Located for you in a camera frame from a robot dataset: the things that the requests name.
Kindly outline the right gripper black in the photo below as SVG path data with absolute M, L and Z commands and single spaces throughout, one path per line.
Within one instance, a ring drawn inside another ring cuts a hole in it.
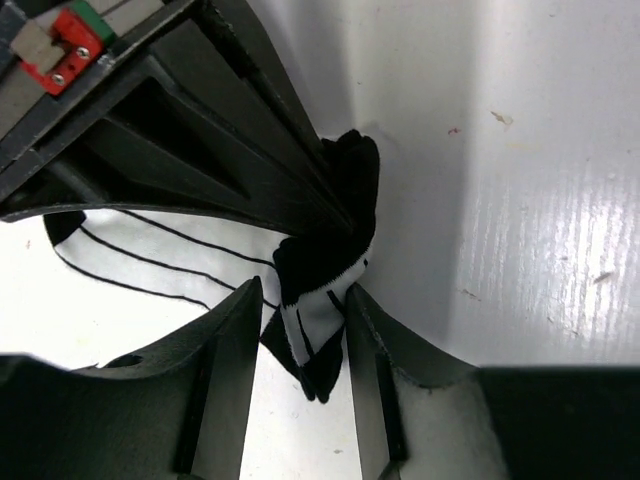
M 191 5 L 2 2 L 4 221 L 111 208 L 349 232 L 322 167 L 220 57 L 154 53 L 109 75 Z

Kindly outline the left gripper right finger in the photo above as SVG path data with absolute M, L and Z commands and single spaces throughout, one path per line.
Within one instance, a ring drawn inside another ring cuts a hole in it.
M 476 367 L 360 286 L 346 338 L 366 479 L 635 479 L 635 367 Z

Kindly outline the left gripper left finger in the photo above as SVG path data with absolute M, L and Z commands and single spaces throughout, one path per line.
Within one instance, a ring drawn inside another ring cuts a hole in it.
M 101 368 L 1 359 L 5 479 L 235 479 L 263 306 L 251 279 L 214 309 Z

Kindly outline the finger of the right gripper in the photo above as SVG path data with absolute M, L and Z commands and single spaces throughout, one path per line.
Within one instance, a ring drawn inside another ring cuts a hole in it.
M 337 148 L 316 135 L 271 39 L 246 1 L 202 1 L 199 29 L 217 64 L 216 115 L 232 131 L 216 147 L 239 182 L 239 204 L 211 209 L 250 225 L 351 225 Z

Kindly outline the white black striped sock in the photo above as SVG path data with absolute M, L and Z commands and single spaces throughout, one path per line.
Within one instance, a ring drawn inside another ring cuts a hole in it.
M 132 210 L 47 214 L 45 231 L 77 273 L 206 309 L 259 277 L 262 344 L 309 400 L 324 403 L 343 361 L 346 293 L 371 259 L 380 154 L 354 130 L 323 147 L 355 223 L 349 235 L 286 236 L 219 218 Z

